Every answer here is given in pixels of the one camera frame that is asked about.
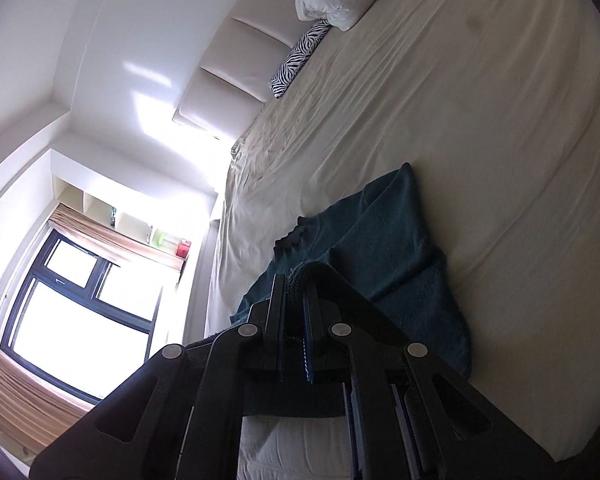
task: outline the wrinkled sheet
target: wrinkled sheet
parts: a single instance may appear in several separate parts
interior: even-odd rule
[[[470,382],[555,459],[582,450],[600,423],[590,0],[378,0],[327,35],[234,150],[208,333],[229,325],[298,216],[409,162],[472,331]],[[339,419],[253,417],[245,434],[259,438],[243,441],[244,478],[348,473]],[[320,446],[285,447],[302,439]]]

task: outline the window frame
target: window frame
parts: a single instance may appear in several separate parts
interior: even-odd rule
[[[76,285],[64,276],[53,272],[46,266],[53,255],[54,250],[62,242],[65,242],[77,248],[78,250],[97,258],[96,264],[93,266],[85,287]],[[87,392],[79,390],[78,388],[75,388],[64,381],[61,381],[60,379],[27,361],[24,357],[16,353],[16,351],[13,349],[13,346],[18,337],[18,330],[20,329],[20,324],[24,318],[24,315],[26,314],[29,301],[32,298],[37,283],[40,282],[56,291],[58,294],[61,294],[67,299],[95,312],[96,314],[100,314],[107,319],[125,325],[134,330],[138,330],[138,332],[147,334],[147,345],[144,353],[144,361],[146,362],[149,359],[149,352],[151,349],[152,339],[154,337],[155,321],[157,319],[158,307],[160,306],[164,288],[162,287],[160,289],[160,293],[158,294],[152,320],[147,320],[143,317],[136,316],[136,314],[126,312],[125,310],[113,306],[112,304],[106,303],[105,301],[100,300],[98,295],[102,290],[102,286],[110,269],[115,265],[116,264],[112,263],[106,258],[98,256],[93,251],[87,250],[81,245],[69,240],[69,238],[60,234],[57,230],[51,229],[51,232],[48,234],[41,249],[38,251],[38,254],[33,260],[25,279],[20,285],[20,289],[18,290],[16,298],[13,302],[13,306],[9,312],[7,323],[0,339],[0,350],[7,354],[12,360],[16,361],[24,369],[37,375],[39,378],[45,380],[53,386],[66,391],[72,396],[78,397],[86,402],[90,402],[91,404],[99,403],[101,399],[92,396]]]

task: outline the upholstered headboard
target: upholstered headboard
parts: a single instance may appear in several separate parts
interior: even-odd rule
[[[237,139],[273,97],[271,77],[310,26],[298,19],[294,0],[238,0],[173,120]]]

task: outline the beige curtain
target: beige curtain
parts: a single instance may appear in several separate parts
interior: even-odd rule
[[[73,209],[60,204],[49,218],[49,223],[60,233],[77,244],[93,248],[103,258],[116,264],[138,262],[146,258],[180,272],[184,260],[174,254],[137,242],[96,221],[87,218]]]
[[[17,443],[40,453],[91,408],[0,351],[0,430]]]

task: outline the zebra print pillow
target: zebra print pillow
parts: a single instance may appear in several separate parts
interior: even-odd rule
[[[280,99],[289,88],[291,82],[296,78],[298,72],[302,69],[307,60],[314,53],[322,39],[327,35],[331,25],[327,20],[318,20],[308,31],[306,31],[298,42],[291,49],[287,58],[271,78],[269,88],[275,95],[276,99]]]

